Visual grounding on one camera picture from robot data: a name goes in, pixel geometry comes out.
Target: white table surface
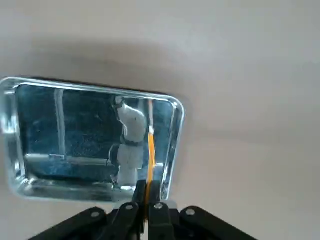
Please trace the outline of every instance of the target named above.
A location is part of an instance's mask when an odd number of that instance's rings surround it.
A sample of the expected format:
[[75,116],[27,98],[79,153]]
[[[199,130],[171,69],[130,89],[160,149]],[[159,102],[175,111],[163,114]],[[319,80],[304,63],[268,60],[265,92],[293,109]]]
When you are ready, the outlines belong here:
[[[176,96],[186,121],[171,199],[259,240],[317,240],[319,10],[315,0],[0,0],[0,75]],[[2,162],[1,239],[95,205],[19,198]]]

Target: tray rim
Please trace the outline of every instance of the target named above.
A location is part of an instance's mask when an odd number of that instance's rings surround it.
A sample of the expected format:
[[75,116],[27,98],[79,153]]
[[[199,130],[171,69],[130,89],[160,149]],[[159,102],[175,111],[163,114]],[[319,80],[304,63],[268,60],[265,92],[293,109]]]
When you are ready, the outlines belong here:
[[[63,198],[63,197],[51,197],[51,196],[36,196],[36,195],[26,195],[24,194],[24,188],[30,186],[32,182],[28,182],[28,178],[25,177],[25,160],[22,153],[21,147],[21,139],[20,139],[20,125],[19,125],[19,115],[17,111],[17,100],[16,100],[16,90],[21,85],[29,85],[29,86],[38,86],[38,87],[49,87],[49,88],[57,88],[57,89],[65,89],[65,90],[75,90],[75,91],[86,91],[86,92],[96,92],[96,93],[108,93],[108,94],[119,94],[128,95],[131,97],[137,97],[141,99],[153,99],[159,101],[167,101],[172,104],[172,107],[175,110],[180,111],[180,118],[179,123],[177,125],[177,136],[175,140],[175,148],[174,154],[172,155],[172,159],[168,158],[165,161],[164,165],[164,172],[162,176],[162,185],[161,185],[161,195],[163,200],[167,200],[169,198],[172,178],[173,178],[173,171],[175,162],[177,159],[178,154],[178,146],[180,143],[181,135],[182,135],[182,128],[185,119],[185,108],[183,104],[174,96],[164,94],[164,93],[155,93],[155,92],[148,92],[148,91],[141,91],[135,89],[126,89],[126,88],[117,88],[111,86],[103,86],[103,85],[94,85],[91,83],[79,83],[79,82],[72,82],[72,81],[64,81],[59,79],[50,79],[50,78],[42,78],[42,77],[19,77],[19,76],[9,76],[5,77],[0,80],[0,113],[1,117],[1,130],[2,130],[2,137],[3,137],[3,148],[4,148],[4,163],[5,169],[7,174],[7,181],[8,185],[12,192],[17,194],[20,197],[25,197],[28,199],[33,198],[49,198],[55,200],[73,200],[73,201],[92,201],[92,199],[76,199],[76,198]],[[7,105],[8,97],[11,98],[11,106]],[[15,132],[6,132],[5,129],[8,128],[9,118],[13,117],[13,121],[15,123]],[[168,146],[168,154],[169,151],[172,149],[172,134],[170,134],[169,146]],[[9,150],[9,145],[13,144],[16,146],[16,162],[19,164],[19,168],[21,171],[20,176],[16,176],[15,168],[17,166],[13,166],[11,152]],[[66,187],[60,187],[60,191],[65,191]],[[81,187],[76,189],[76,191],[81,192]],[[106,189],[106,193],[115,194],[113,191],[110,193],[109,189]]]

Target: screw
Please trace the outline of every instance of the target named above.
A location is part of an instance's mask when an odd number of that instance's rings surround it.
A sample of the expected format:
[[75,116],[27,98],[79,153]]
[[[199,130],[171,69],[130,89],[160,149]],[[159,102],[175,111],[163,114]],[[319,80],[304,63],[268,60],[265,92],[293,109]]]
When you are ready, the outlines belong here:
[[99,215],[100,215],[100,213],[97,212],[97,211],[94,211],[93,213],[91,213],[91,217],[93,217],[93,218],[96,218],[96,217],[98,217]]
[[132,206],[132,205],[127,205],[127,206],[125,206],[125,209],[127,209],[127,210],[131,210],[131,209],[133,209],[134,207]]
[[155,209],[162,209],[163,205],[161,203],[157,203],[156,205],[154,205]]
[[193,216],[196,214],[195,210],[191,209],[191,208],[188,208],[185,213],[188,215],[188,216]]

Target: aluminum baking tray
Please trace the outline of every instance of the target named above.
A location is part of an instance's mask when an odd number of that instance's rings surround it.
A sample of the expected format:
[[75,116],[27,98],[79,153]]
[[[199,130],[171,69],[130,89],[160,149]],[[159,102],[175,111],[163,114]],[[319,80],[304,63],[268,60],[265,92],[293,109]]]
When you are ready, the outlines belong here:
[[184,107],[158,93],[41,78],[0,82],[8,182],[24,197],[117,202],[147,178],[148,132],[167,199]]

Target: reflected robot arm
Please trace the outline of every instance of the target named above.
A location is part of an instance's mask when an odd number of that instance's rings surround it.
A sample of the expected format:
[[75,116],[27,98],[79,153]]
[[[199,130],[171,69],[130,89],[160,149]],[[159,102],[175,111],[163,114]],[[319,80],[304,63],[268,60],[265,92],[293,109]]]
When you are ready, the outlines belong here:
[[123,124],[124,143],[120,144],[117,161],[120,165],[117,182],[120,186],[135,186],[138,181],[138,168],[142,167],[144,141],[147,131],[147,118],[138,109],[126,105],[122,98],[115,99],[117,113]]

